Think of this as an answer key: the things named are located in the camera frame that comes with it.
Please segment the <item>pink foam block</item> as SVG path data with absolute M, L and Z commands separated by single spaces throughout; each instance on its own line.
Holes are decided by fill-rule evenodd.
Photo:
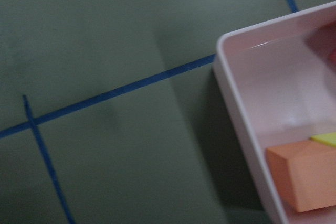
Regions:
M 335 22 L 314 29 L 304 42 L 316 56 L 335 67 Z

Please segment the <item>pink plastic bin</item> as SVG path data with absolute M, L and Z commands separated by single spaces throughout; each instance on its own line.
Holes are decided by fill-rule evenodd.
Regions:
M 335 2 L 222 35 L 213 71 L 261 203 L 273 223 L 335 223 L 335 208 L 295 213 L 279 197 L 267 147 L 335 130 L 335 67 L 305 44 L 335 22 Z

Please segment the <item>yellow foam block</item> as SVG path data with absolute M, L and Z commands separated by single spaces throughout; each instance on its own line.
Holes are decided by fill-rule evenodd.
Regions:
M 336 132 L 313 135 L 310 139 L 327 146 L 336 147 Z

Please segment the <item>orange foam block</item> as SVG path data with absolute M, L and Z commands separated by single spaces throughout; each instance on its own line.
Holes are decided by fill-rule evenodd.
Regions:
M 335 147 L 305 140 L 266 149 L 281 199 L 296 212 L 335 206 Z

